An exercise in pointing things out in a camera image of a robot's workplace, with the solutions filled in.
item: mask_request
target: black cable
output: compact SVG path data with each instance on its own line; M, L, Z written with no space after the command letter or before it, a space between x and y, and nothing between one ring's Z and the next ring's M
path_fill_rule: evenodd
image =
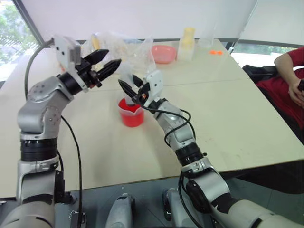
M59 156L60 169L63 172L63 161L62 161L62 158L61 158L61 154L59 153L58 150L57 150L57 154Z
M75 142L75 145L76 145L76 148L77 148L78 164L79 164L79 205L78 205L78 224L77 224L77 226L80 227L80 225L82 223L82 170L81 170L80 149L79 149L79 145L78 145L77 139L75 137L75 134L73 132L71 125L68 123L68 121L63 116L61 116L61 119L67 124L68 128L70 129L74 142Z
M191 130L193 132L193 137L196 138L196 135L195 135L195 131L194 131L194 128L192 126L192 124L190 123L190 120L191 120L191 114L183 109L180 109L182 112L186 113L189 117L188 119L180 114L177 114L177 113L173 113L173 112L169 112L169 111L164 111L164 110L159 110L159 109L154 109L154 108L148 108L148 107L145 107L142 105L142 103L140 103L139 99L137 98L137 103L140 105L141 108L145 109L145 110L148 110L148 111L151 111L151 112L157 112L157 113L165 113L165 114L170 114L170 115L175 115L181 119L183 119L185 122L182 123L181 125L179 125L178 127L176 128L173 128L172 130L170 130L169 132L166 133L165 137L164 137L164 141L165 143L170 147L170 144L167 142L167 137L173 133L174 131L182 128L183 126L189 124L190 127L191 127Z
M178 184L178 192L179 192L179 196L180 196L180 200L181 200L181 204L184 207L186 213L188 214L189 218L192 220L192 222L198 227L198 228L203 228L203 226L191 215L190 211L188 210L184 198L181 194L181 183L182 185L184 185L184 175L182 174L182 172L180 172L180 178L179 178L179 184Z
M54 43L54 39L50 39L49 41L45 42L42 46L40 46L35 52L34 54L31 56L31 58L29 59L27 68L26 68L26 72L25 72L25 77L24 77L24 94L25 94L25 99L28 99L28 82L29 82L29 70L30 67L35 59L35 57L39 54L39 52L48 47L49 45L52 45ZM75 137L75 134L73 132L73 129L71 127L71 125L68 123L68 121L61 116L61 119L67 124L68 128L71 131L71 134L73 136L76 148L77 148L77 155L78 155L78 163L79 163L79 206L78 206L78 222L77 222L77 227L80 228L81 223L82 223L82 170L81 170L81 157L80 157L80 149L79 149L79 145L77 142L77 139ZM61 158L61 155L59 153L59 151L57 150L57 154L59 156L59 162L60 162L60 166L61 166L61 170L63 171L63 161Z
M28 98L28 82L29 82L29 70L30 70L30 67L32 66L32 63L35 59L35 57L39 54L39 52L41 50L43 50L44 48L52 45L54 43L54 39L50 39L49 41L45 42L44 44L42 44L40 47L38 47L37 50L35 50L34 54L31 56L31 58L29 59L29 62L28 62L28 65L27 65L27 68L26 68L26 71L25 71L25 77L24 77L24 94L25 94L25 99L27 100Z

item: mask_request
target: red cup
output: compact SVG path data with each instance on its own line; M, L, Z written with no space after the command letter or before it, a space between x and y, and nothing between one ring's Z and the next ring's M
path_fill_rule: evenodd
M138 104L129 106L123 98L118 103L118 107L124 125L137 127L143 123L143 109Z

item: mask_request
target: plastic bag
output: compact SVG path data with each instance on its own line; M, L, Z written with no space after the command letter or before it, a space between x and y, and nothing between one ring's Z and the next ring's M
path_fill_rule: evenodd
M122 62L130 64L133 74L144 76L156 68L151 52L152 46L152 37L140 41L114 32L103 32L92 34L82 45L81 53L85 57L96 49L108 49L109 53L97 67L102 67L106 62L120 58Z

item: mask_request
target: window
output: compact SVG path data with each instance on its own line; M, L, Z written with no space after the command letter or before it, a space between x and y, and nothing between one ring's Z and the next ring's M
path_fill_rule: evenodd
M274 66L274 60L278 56L294 49L292 47L237 43L231 56L240 67L246 64L254 67Z
M0 1L0 82L6 81L22 55L38 43L11 0Z

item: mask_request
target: bottle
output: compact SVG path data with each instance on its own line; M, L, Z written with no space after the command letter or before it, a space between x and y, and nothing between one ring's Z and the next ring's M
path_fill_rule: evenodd
M194 53L195 28L186 27L184 36L180 39L177 60L191 61Z

